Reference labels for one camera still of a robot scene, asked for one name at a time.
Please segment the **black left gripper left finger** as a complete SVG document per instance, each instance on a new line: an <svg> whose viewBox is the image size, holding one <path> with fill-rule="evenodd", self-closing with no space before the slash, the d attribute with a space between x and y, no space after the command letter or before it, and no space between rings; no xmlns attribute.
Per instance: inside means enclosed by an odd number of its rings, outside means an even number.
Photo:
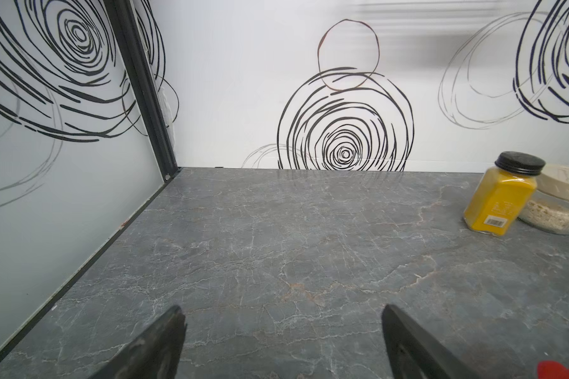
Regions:
<svg viewBox="0 0 569 379"><path fill-rule="evenodd" d="M171 306L93 378L174 378L187 331L179 306Z"/></svg>

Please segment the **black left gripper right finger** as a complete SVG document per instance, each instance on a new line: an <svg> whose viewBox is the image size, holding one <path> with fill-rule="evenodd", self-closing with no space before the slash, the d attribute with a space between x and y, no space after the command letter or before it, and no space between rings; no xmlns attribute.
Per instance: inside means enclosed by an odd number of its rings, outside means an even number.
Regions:
<svg viewBox="0 0 569 379"><path fill-rule="evenodd" d="M395 378L478 378L479 375L422 328L405 311L388 304L382 334Z"/></svg>

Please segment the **red piggy bank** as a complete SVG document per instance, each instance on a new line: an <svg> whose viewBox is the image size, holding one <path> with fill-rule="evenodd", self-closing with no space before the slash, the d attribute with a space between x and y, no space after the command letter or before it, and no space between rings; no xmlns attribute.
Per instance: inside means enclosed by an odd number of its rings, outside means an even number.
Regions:
<svg viewBox="0 0 569 379"><path fill-rule="evenodd" d="M538 379L569 379L569 368L554 361L543 361L537 366Z"/></svg>

